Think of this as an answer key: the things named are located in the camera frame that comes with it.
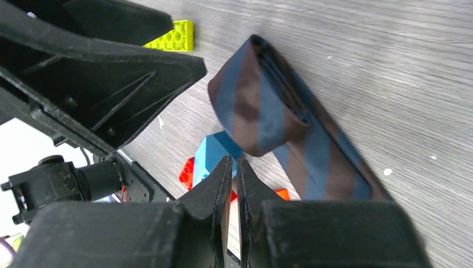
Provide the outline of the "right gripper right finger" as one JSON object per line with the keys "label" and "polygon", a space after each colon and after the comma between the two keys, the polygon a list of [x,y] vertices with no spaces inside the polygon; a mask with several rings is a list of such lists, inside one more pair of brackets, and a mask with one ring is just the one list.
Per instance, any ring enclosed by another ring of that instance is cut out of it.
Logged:
{"label": "right gripper right finger", "polygon": [[286,201],[238,161],[242,267],[431,267],[394,202]]}

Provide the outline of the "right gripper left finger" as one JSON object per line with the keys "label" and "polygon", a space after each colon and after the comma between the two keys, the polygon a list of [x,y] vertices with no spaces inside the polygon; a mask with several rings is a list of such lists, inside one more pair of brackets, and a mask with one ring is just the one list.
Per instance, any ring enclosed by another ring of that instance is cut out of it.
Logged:
{"label": "right gripper left finger", "polygon": [[172,202],[47,205],[12,267],[224,267],[232,163]]}

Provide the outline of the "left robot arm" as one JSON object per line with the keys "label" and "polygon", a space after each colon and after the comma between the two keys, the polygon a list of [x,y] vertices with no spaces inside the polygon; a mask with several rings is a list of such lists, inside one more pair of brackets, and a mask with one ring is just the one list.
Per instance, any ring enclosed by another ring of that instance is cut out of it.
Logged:
{"label": "left robot arm", "polygon": [[77,168],[49,156],[10,176],[1,188],[15,196],[15,224],[126,185],[132,166],[117,151],[207,73],[200,57],[146,47],[172,29],[169,14],[130,1],[1,2],[1,122],[101,158]]}

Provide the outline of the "navy brown striped tie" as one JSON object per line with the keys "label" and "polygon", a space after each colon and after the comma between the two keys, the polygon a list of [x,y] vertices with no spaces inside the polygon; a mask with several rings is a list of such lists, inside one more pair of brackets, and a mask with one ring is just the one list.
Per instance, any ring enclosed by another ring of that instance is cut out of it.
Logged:
{"label": "navy brown striped tie", "polygon": [[230,138],[248,155],[273,153],[300,198],[392,199],[311,89],[264,38],[251,35],[207,91]]}

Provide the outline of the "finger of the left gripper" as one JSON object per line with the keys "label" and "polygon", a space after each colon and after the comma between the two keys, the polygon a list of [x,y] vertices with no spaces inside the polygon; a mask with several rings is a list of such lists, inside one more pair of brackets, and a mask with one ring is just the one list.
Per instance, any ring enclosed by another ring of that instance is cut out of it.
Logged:
{"label": "finger of the left gripper", "polygon": [[173,29],[165,12],[130,1],[8,1],[16,8],[74,34],[145,45]]}
{"label": "finger of the left gripper", "polygon": [[197,56],[63,30],[1,2],[1,122],[108,156],[207,73]]}

